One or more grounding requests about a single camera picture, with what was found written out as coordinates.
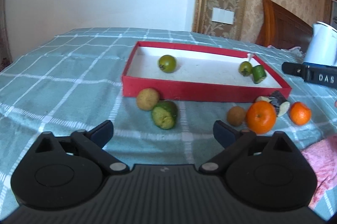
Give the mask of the green tomato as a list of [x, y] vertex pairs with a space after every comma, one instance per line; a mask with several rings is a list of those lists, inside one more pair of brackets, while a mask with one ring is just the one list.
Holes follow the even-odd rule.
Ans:
[[239, 73], [242, 76], [249, 76], [252, 73], [253, 70], [253, 66], [251, 65], [251, 63], [249, 61], [243, 61], [240, 65], [239, 65]]
[[158, 67], [162, 72], [172, 73], [176, 69], [177, 61], [171, 55], [164, 55], [158, 60]]

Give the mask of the red shallow cardboard box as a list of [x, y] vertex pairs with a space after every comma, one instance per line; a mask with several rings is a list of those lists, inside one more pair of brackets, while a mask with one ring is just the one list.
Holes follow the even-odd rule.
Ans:
[[[174, 72], [158, 67], [164, 55], [175, 57]], [[267, 77], [254, 84], [239, 73], [239, 65], [250, 61], [262, 65]], [[146, 88], [157, 90], [165, 100], [205, 102], [253, 102], [258, 96], [279, 91], [288, 97], [292, 88], [257, 54], [201, 45], [138, 41], [122, 73], [123, 96], [136, 97]]]

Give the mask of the small orange tangerine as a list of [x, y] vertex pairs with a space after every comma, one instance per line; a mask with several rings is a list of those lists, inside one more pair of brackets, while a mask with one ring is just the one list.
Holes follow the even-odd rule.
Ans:
[[306, 125], [311, 119], [311, 109], [302, 102], [295, 102], [289, 109], [289, 118], [295, 125]]

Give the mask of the cut green cucumber piece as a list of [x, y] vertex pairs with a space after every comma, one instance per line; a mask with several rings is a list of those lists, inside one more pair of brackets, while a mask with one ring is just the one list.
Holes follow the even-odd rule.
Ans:
[[266, 71], [262, 65], [256, 65], [252, 68], [253, 82], [254, 84], [261, 83], [266, 77]]

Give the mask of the brown kiwi fruit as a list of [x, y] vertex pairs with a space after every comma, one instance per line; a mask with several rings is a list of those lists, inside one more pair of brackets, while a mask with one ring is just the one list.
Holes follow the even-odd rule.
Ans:
[[160, 99], [159, 93], [153, 88], [141, 90], [136, 97], [136, 105], [141, 110], [151, 111]]
[[240, 106], [233, 106], [227, 112], [227, 122], [234, 127], [241, 126], [245, 120], [245, 117], [246, 110]]

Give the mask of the wooden headboard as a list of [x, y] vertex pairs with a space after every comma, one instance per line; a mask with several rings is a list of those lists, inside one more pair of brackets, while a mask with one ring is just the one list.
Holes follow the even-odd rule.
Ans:
[[277, 49], [300, 47], [307, 52], [313, 34], [312, 26], [272, 0], [262, 0], [263, 24], [256, 44]]

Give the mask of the white wall switch panel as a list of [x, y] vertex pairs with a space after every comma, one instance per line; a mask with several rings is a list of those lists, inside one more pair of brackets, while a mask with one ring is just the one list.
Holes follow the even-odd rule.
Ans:
[[221, 8], [213, 8], [211, 21], [233, 25], [234, 15], [235, 13], [233, 11], [228, 11]]

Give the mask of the dark eggplant piece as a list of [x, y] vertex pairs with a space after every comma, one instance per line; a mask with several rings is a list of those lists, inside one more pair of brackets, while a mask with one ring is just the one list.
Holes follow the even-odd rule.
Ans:
[[276, 111], [277, 117], [281, 117], [286, 114], [291, 105], [285, 96], [283, 96], [278, 90], [272, 92], [270, 96], [259, 96], [255, 101], [265, 101], [271, 104]]

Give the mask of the white electric kettle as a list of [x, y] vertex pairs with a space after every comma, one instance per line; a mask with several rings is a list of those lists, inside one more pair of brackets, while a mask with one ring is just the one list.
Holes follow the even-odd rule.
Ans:
[[336, 29], [321, 21], [313, 26], [313, 36], [303, 62], [336, 66]]

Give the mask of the crumpled clothes on bed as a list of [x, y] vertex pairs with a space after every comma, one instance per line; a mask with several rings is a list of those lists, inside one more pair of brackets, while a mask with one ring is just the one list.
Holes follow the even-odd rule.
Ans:
[[286, 59], [304, 59], [306, 55], [299, 46], [295, 46], [290, 49], [278, 49], [272, 45], [268, 45], [267, 47], [276, 51], [278, 55]]

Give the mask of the large orange tangerine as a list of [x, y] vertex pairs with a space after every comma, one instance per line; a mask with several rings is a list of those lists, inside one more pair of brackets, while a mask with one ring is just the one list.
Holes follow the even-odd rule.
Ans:
[[268, 133], [277, 120], [275, 108], [266, 101], [253, 103], [246, 113], [246, 124], [256, 134]]

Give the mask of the pink floral towel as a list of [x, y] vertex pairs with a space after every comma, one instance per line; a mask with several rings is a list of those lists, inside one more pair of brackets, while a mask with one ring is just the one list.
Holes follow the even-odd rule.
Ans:
[[323, 194], [336, 186], [336, 134], [301, 151], [317, 178], [317, 187], [309, 207], [314, 209]]

